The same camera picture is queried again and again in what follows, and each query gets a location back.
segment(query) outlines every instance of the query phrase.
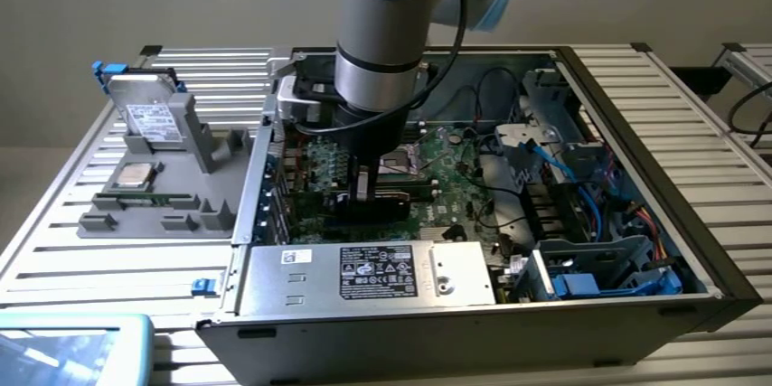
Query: power supply label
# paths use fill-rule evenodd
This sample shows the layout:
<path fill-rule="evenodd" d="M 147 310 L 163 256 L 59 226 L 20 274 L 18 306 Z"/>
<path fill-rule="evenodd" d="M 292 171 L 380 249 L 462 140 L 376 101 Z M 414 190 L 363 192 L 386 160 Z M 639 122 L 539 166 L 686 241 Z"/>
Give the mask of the power supply label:
<path fill-rule="evenodd" d="M 412 246 L 340 248 L 340 296 L 347 300 L 418 297 Z"/>

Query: sticker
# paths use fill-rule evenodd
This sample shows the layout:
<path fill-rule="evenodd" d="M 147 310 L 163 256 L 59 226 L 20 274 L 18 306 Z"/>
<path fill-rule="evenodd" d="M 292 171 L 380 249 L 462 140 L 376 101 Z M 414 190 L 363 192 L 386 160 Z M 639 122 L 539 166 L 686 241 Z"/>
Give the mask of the sticker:
<path fill-rule="evenodd" d="M 418 297 L 412 246 L 340 248 L 340 296 L 347 300 Z"/>
<path fill-rule="evenodd" d="M 282 251 L 282 263 L 283 264 L 303 264 L 311 262 L 314 257 L 314 250 L 283 250 Z"/>
<path fill-rule="evenodd" d="M 170 106 L 166 104 L 127 104 L 127 110 L 140 135 L 148 142 L 183 142 L 183 135 Z"/>
<path fill-rule="evenodd" d="M 523 255 L 512 255 L 510 257 L 510 274 L 519 275 L 528 264 L 528 258 L 523 258 Z"/>

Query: motherboard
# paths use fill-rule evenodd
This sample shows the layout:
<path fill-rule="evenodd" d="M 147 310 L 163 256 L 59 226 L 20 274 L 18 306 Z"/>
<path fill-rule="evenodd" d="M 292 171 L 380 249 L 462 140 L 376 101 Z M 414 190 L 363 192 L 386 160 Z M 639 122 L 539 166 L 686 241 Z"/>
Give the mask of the motherboard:
<path fill-rule="evenodd" d="M 407 220 L 386 225 L 336 225 L 327 202 L 347 191 L 348 155 L 324 137 L 296 137 L 286 151 L 291 180 L 291 244 L 391 240 L 479 240 L 494 263 L 498 231 L 491 195 L 459 171 L 472 166 L 475 136 L 464 127 L 418 129 L 411 141 L 382 158 L 378 192 L 411 196 Z"/>

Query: circuit board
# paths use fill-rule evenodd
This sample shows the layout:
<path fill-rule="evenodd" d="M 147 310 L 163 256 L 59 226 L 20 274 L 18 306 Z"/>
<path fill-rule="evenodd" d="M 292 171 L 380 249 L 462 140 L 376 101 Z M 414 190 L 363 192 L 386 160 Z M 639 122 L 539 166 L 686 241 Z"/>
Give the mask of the circuit board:
<path fill-rule="evenodd" d="M 468 240 L 483 241 L 492 248 L 498 239 L 496 230 L 476 224 L 476 214 L 490 203 L 486 189 L 472 185 L 458 170 L 458 163 L 472 164 L 474 139 L 463 137 L 463 130 L 452 126 L 436 126 L 422 138 L 403 145 L 415 154 L 414 174 L 407 167 L 399 171 L 384 171 L 379 175 L 379 186 L 399 182 L 415 182 L 424 187 L 430 198 L 411 203 L 411 216 L 406 221 L 386 226 L 334 227 L 328 225 L 328 207 L 324 197 L 347 190 L 346 174 L 348 156 L 335 142 L 316 137 L 310 142 L 299 141 L 290 151 L 286 167 L 298 169 L 291 198 L 291 244 L 319 244 L 352 241 L 436 240 L 452 225 L 462 225 Z M 482 216 L 484 221 L 492 217 Z"/>

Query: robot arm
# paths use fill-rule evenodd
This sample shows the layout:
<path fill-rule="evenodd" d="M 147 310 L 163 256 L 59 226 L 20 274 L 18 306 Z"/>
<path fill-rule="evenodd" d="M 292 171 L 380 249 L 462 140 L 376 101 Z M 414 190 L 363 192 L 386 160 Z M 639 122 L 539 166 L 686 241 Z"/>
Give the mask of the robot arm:
<path fill-rule="evenodd" d="M 408 117 L 406 108 L 416 99 L 415 87 L 430 24 L 458 25 L 462 18 L 466 19 L 464 27 L 492 30 L 508 2 L 344 0 L 335 87 L 346 104 L 336 107 L 334 127 L 299 126 L 299 130 L 332 136 L 348 150 L 355 159 L 351 181 L 368 174 L 367 194 L 360 193 L 360 198 L 372 198 L 379 158 L 399 145 Z"/>

